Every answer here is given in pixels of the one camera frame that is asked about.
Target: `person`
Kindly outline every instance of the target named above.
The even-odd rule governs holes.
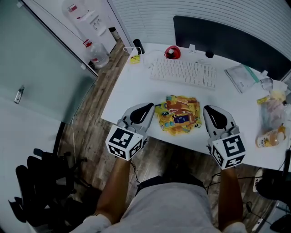
[[[234,168],[221,171],[219,229],[211,223],[210,204],[202,182],[191,175],[178,175],[167,182],[164,177],[142,182],[125,210],[129,173],[130,161],[117,158],[95,214],[71,233],[246,233]]]

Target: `gray shirt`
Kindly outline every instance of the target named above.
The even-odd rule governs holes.
[[[184,183],[166,183],[142,189],[119,223],[103,215],[88,217],[71,233],[219,233],[204,188]],[[243,223],[228,226],[224,233],[246,233]]]

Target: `window blind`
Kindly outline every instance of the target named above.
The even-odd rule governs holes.
[[[285,0],[112,0],[131,40],[176,44],[173,17],[215,21],[247,32],[291,60],[291,8]]]

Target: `door handle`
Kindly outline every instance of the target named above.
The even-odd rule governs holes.
[[[18,89],[18,91],[17,91],[16,97],[15,97],[15,100],[14,100],[14,103],[15,103],[15,104],[19,104],[20,99],[21,99],[22,94],[23,94],[23,91],[24,91],[24,86],[22,85],[22,86]]]

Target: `white keyboard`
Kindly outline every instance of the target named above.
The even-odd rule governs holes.
[[[151,78],[214,89],[216,69],[210,65],[159,58],[154,62]]]

